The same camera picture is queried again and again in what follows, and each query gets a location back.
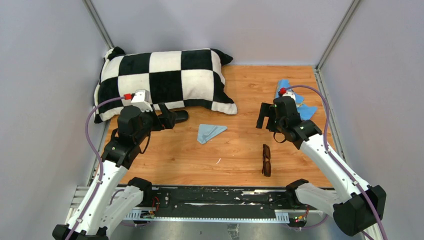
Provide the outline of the black sunglasses case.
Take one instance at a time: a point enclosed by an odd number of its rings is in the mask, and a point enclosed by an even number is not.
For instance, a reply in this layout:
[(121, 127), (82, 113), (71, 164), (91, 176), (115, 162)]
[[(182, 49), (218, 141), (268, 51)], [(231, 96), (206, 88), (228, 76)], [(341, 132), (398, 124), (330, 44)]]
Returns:
[(158, 118), (165, 123), (178, 124), (187, 121), (189, 119), (189, 113), (186, 110), (168, 111), (161, 113)]

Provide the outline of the light blue cleaning cloth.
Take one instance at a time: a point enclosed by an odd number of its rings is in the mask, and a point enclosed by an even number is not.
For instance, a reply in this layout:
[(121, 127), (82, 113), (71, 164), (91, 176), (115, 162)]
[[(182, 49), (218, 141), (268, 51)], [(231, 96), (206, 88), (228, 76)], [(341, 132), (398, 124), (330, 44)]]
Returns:
[(200, 124), (198, 128), (197, 141), (204, 145), (212, 138), (228, 129), (223, 125)]

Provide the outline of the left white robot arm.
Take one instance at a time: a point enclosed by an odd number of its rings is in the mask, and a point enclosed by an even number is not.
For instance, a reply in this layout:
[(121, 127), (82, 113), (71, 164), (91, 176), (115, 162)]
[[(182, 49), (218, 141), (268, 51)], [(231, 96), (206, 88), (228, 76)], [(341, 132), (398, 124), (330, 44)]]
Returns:
[(140, 148), (142, 142), (149, 140), (154, 131), (174, 128), (178, 114), (164, 103), (159, 108), (160, 115), (134, 105), (122, 109), (92, 185), (67, 223), (55, 226), (54, 239), (108, 240), (134, 207), (152, 203), (152, 183), (139, 177), (131, 179), (117, 199), (112, 197), (135, 158), (145, 152)]

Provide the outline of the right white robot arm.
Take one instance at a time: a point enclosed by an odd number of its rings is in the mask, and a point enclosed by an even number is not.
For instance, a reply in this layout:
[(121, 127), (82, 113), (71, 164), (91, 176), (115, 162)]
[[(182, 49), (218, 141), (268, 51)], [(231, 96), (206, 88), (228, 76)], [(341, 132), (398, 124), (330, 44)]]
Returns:
[(326, 134), (311, 120), (302, 120), (295, 100), (280, 96), (273, 103), (261, 103), (256, 128), (283, 134), (284, 141), (307, 155), (332, 184), (334, 191), (298, 179), (286, 186), (285, 201), (292, 209), (309, 205), (333, 218), (347, 236), (373, 225), (380, 226), (387, 194), (380, 185), (371, 186), (356, 174), (329, 145)]

